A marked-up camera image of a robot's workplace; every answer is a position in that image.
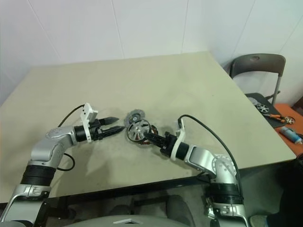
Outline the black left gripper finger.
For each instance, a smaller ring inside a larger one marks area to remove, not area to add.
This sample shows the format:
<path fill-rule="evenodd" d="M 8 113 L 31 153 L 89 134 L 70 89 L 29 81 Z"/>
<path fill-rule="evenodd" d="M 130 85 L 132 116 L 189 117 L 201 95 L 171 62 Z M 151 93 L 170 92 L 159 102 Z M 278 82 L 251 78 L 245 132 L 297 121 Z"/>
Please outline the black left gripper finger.
<path fill-rule="evenodd" d="M 116 135 L 116 134 L 122 132 L 124 129 L 125 129 L 124 126 L 113 126 L 109 129 L 103 130 L 101 135 L 102 135 L 102 137 L 109 137 L 109 136 Z"/>
<path fill-rule="evenodd" d="M 110 124 L 117 122 L 118 120 L 119 120 L 119 118 L 117 118 L 117 117 L 106 117 L 106 118 L 99 119 L 99 123 L 101 125 L 110 125 Z"/>

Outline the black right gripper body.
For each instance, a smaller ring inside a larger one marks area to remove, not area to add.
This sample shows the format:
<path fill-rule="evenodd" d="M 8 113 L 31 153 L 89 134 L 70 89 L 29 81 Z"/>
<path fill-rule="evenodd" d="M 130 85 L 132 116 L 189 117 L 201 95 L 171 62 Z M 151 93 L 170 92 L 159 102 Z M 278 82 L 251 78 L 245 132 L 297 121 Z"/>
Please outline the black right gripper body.
<path fill-rule="evenodd" d="M 160 152 L 166 157 L 170 157 L 177 137 L 169 132 L 165 132 L 164 138 L 161 139 Z"/>

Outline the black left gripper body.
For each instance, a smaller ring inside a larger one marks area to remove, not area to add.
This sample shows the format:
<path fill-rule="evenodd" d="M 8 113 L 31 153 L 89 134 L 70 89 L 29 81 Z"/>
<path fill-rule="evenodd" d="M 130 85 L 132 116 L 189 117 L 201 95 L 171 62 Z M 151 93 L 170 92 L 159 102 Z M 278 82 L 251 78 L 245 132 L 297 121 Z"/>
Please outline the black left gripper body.
<path fill-rule="evenodd" d="M 103 125 L 105 125 L 104 119 L 95 119 L 93 122 L 89 123 L 90 137 L 93 141 L 105 138 L 104 132 L 101 129 L 101 126 Z"/>

